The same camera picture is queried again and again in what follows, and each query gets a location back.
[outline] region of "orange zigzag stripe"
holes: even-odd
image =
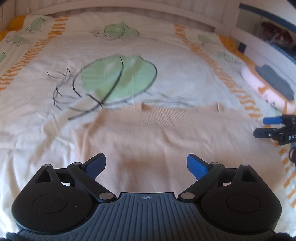
[[[216,63],[216,61],[211,59],[209,55],[203,52],[200,47],[194,45],[188,39],[186,39],[185,28],[179,24],[175,24],[175,28],[176,28],[176,31],[175,31],[176,36],[181,37],[183,39],[183,42],[191,49],[191,51],[199,55],[201,58],[204,59],[206,63],[208,63],[211,66],[215,74],[219,76],[222,82],[229,88],[229,90],[232,93],[237,93],[239,90],[238,91],[232,90],[236,86],[236,83],[231,79],[231,77],[227,73],[223,73],[223,70],[218,67],[218,64]],[[241,104],[251,104],[250,106],[245,107],[245,110],[254,110],[254,111],[260,112],[259,108],[256,107],[256,103],[252,99],[252,97],[248,94],[245,94],[245,93],[243,94],[244,95],[236,95],[236,97],[239,99]],[[259,113],[258,114],[250,113],[249,115],[253,118],[262,117],[262,115]],[[275,147],[279,146],[277,141],[274,142],[274,146]],[[287,153],[287,150],[285,150],[284,148],[279,151],[283,165],[287,165],[289,163],[289,158],[285,157],[284,155],[286,153]],[[291,167],[294,167],[294,165],[291,164],[290,167],[286,167],[285,170],[289,171]],[[291,180],[293,180],[294,178],[296,178],[296,169],[290,174],[287,181],[284,183],[284,187],[287,188],[290,185]],[[296,186],[294,187],[293,191],[288,195],[288,198],[291,198],[295,193],[296,193]],[[291,203],[291,206],[296,207],[296,199]]]
[[[236,95],[237,98],[246,100],[245,103],[251,103],[252,109],[250,107],[247,107],[246,110],[255,110],[258,111],[259,113],[249,113],[249,116],[253,118],[259,118],[262,117],[262,114],[260,113],[260,109],[256,107],[255,101],[253,100],[251,95],[248,95],[241,86],[238,86],[236,82],[232,79],[232,77],[227,74],[221,67],[218,66],[218,63],[212,59],[206,52],[204,52],[199,46],[197,46],[194,43],[191,43],[187,38],[186,38],[186,33],[185,33],[185,27],[179,25],[179,24],[174,24],[175,25],[175,34],[183,39],[183,42],[190,48],[192,52],[200,56],[214,71],[214,73],[220,78],[220,80],[225,84],[225,86],[228,87],[229,91],[232,93],[242,93],[243,95]]]
[[[67,21],[68,19],[56,19],[56,21]],[[66,23],[59,23],[59,24],[54,24],[52,26],[52,30],[51,32],[49,33],[49,36],[46,38],[46,39],[42,39],[42,40],[39,40],[37,41],[37,43],[35,43],[34,47],[27,51],[20,59],[19,62],[17,62],[13,67],[10,68],[10,70],[8,70],[6,72],[6,74],[3,74],[0,78],[0,80],[2,80],[3,82],[0,82],[0,85],[9,85],[13,80],[14,80],[14,77],[16,77],[18,75],[18,72],[22,70],[22,68],[24,66],[26,66],[27,64],[30,63],[30,60],[33,60],[39,53],[42,49],[44,49],[44,47],[46,45],[48,45],[52,40],[53,38],[56,38],[56,36],[50,36],[50,35],[62,35],[63,32],[62,31],[57,31],[57,30],[54,30],[54,29],[65,29],[65,27],[56,27],[56,26],[65,26]],[[5,90],[6,87],[0,87],[0,91],[3,91]]]

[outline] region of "black line drawing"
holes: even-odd
[[[4,52],[0,53],[0,63],[6,58],[6,54]]]
[[[23,45],[23,44],[29,44],[28,40],[22,37],[18,37],[18,36],[13,36],[10,37],[10,35],[8,35],[8,38],[6,40],[6,43],[12,43],[12,45]]]
[[[140,36],[140,33],[137,30],[127,26],[124,21],[118,24],[108,25],[107,27],[105,27],[103,32],[95,30],[92,33],[95,35],[95,37],[104,36],[108,39],[119,39],[119,38],[131,39],[131,38],[137,38]]]
[[[141,71],[141,69],[138,69],[138,66],[143,66],[147,65],[146,68],[148,68],[149,71],[145,71],[144,73],[150,73],[150,76],[147,77],[147,80],[143,79],[143,74],[140,73],[141,76],[141,82],[140,85],[141,87],[137,86],[137,73]],[[94,77],[90,77],[90,81],[88,79],[85,81],[85,77],[83,74],[86,73],[88,75],[89,73],[92,73],[93,68],[95,71],[98,71],[98,69],[101,68],[100,72],[95,72],[98,73],[98,75],[95,75]],[[60,110],[64,109],[69,109],[73,110],[76,112],[79,112],[79,114],[70,117],[69,120],[74,120],[79,117],[82,117],[90,112],[97,111],[99,108],[107,109],[107,110],[116,110],[118,109],[118,106],[121,104],[126,104],[126,105],[133,105],[130,101],[136,98],[139,95],[146,94],[151,97],[162,97],[162,99],[144,99],[141,102],[143,103],[154,103],[154,104],[159,104],[161,107],[169,107],[172,105],[178,105],[178,106],[183,106],[183,107],[194,107],[194,105],[189,104],[187,102],[190,101],[196,101],[198,98],[186,98],[186,97],[181,97],[181,96],[168,96],[165,95],[161,92],[155,92],[152,93],[148,91],[148,89],[153,85],[153,83],[156,80],[157,77],[157,68],[156,66],[147,61],[144,60],[140,56],[121,56],[121,55],[113,55],[109,56],[106,58],[101,58],[97,59],[85,67],[83,67],[73,78],[71,76],[70,70],[67,68],[65,73],[62,72],[56,72],[62,77],[56,77],[53,75],[50,75],[47,73],[50,77],[54,79],[59,79],[60,81],[56,84],[56,88],[53,92],[53,101],[54,105],[59,108]],[[104,86],[105,82],[107,83],[110,81],[109,76],[107,74],[116,74],[116,79],[112,80],[112,84],[106,88]],[[98,94],[91,94],[88,90],[87,85],[93,85],[92,80],[99,81],[102,80],[102,85],[100,85],[101,88],[96,89]],[[129,93],[126,91],[127,85],[129,81],[132,81],[132,94],[124,94]],[[67,93],[63,94],[61,92],[61,89],[63,86],[67,85],[68,88],[71,86],[73,90],[73,95]],[[79,108],[74,108],[71,107],[72,104],[75,104],[78,100],[82,99],[83,97],[89,97],[91,98],[95,103],[92,107],[89,109],[79,109]]]
[[[37,18],[32,23],[29,22],[29,25],[26,27],[27,33],[35,33],[37,31],[44,31],[44,30],[40,30],[40,28],[41,28],[43,22],[45,22],[45,21],[46,20],[43,18]]]

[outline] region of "gray folded cloth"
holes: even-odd
[[[294,91],[291,89],[290,84],[282,79],[269,65],[256,66],[255,69],[267,83],[280,92],[287,100],[294,100]]]

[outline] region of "blue gripper fingertip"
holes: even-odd
[[[267,117],[263,119],[264,125],[273,125],[273,124],[280,124],[283,122],[282,117]]]
[[[199,161],[191,155],[187,157],[187,168],[197,180],[208,173],[208,168],[205,164],[203,160]]]

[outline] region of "bedsheet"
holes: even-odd
[[[72,132],[102,108],[219,102],[255,120],[275,115],[240,76],[245,63],[214,33],[128,13],[82,13],[20,16],[1,40],[0,236],[16,231],[12,202],[42,164],[79,161]],[[296,235],[295,166],[285,148],[274,148],[285,173],[273,190],[283,206],[277,231]]]

